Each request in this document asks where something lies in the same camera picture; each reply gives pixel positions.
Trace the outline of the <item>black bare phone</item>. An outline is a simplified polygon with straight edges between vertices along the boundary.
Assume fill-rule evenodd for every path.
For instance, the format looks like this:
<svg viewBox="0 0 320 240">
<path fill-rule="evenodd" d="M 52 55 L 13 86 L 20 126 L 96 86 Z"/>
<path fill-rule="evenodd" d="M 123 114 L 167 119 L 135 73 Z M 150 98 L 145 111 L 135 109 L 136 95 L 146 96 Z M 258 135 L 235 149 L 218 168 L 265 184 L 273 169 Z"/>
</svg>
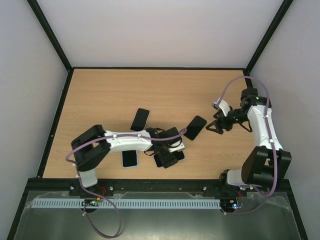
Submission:
<svg viewBox="0 0 320 240">
<path fill-rule="evenodd" d="M 202 129 L 206 126 L 207 121 L 199 115 L 196 115 L 192 121 L 186 127 L 186 133 L 184 136 L 191 141 L 194 141 L 195 138 L 200 134 Z"/>
</svg>

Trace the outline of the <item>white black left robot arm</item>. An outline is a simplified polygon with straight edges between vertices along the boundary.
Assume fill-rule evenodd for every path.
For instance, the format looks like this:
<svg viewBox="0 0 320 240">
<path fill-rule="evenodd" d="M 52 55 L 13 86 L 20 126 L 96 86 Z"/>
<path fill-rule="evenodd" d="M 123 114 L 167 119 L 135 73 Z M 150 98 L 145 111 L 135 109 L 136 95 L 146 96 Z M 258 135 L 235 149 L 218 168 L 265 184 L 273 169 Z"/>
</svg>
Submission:
<svg viewBox="0 0 320 240">
<path fill-rule="evenodd" d="M 104 130 L 100 124 L 94 125 L 71 142 L 72 152 L 66 157 L 74 155 L 72 163 L 77 170 L 84 188 L 98 183 L 96 167 L 107 154 L 125 151 L 152 152 L 157 156 L 160 166 L 168 168 L 180 160 L 178 153 L 186 147 L 182 136 L 187 129 L 178 131 L 173 127 L 169 130 L 148 127 L 141 131 L 114 132 Z"/>
</svg>

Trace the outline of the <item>black phone case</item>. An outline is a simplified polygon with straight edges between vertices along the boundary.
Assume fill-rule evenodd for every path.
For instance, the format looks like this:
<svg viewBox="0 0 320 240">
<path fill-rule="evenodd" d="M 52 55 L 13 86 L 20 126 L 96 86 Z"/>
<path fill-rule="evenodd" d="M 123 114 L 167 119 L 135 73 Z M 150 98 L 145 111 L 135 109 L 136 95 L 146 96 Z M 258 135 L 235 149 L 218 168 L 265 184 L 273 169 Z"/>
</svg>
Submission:
<svg viewBox="0 0 320 240">
<path fill-rule="evenodd" d="M 180 160 L 185 158 L 183 151 L 166 152 L 164 154 L 155 154 L 153 159 L 158 168 L 169 168 L 177 164 Z"/>
</svg>

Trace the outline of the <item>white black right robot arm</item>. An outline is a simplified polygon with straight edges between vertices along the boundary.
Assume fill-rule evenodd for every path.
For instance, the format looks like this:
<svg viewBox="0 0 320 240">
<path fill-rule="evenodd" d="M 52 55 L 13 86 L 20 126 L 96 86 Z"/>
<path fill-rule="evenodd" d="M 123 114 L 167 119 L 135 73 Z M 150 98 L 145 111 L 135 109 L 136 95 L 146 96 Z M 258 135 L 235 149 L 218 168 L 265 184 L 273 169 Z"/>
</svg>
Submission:
<svg viewBox="0 0 320 240">
<path fill-rule="evenodd" d="M 280 144 L 272 121 L 272 105 L 258 90 L 248 87 L 241 92 L 240 107 L 233 109 L 218 98 L 212 106 L 217 110 L 208 131 L 222 135 L 234 125 L 248 123 L 244 129 L 253 134 L 255 147 L 240 169 L 226 169 L 219 176 L 218 191 L 229 196 L 236 187 L 270 188 L 272 191 L 284 179 L 292 160 L 290 152 Z"/>
</svg>

